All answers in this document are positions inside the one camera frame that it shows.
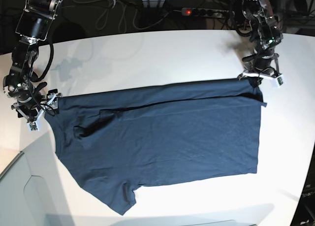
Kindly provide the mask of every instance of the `dark blue t-shirt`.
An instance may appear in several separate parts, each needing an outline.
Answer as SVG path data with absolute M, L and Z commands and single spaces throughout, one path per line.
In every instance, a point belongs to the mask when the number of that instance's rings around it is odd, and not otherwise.
M 64 97 L 45 119 L 79 186 L 122 215 L 140 186 L 256 173 L 261 106 L 248 80 L 207 81 Z

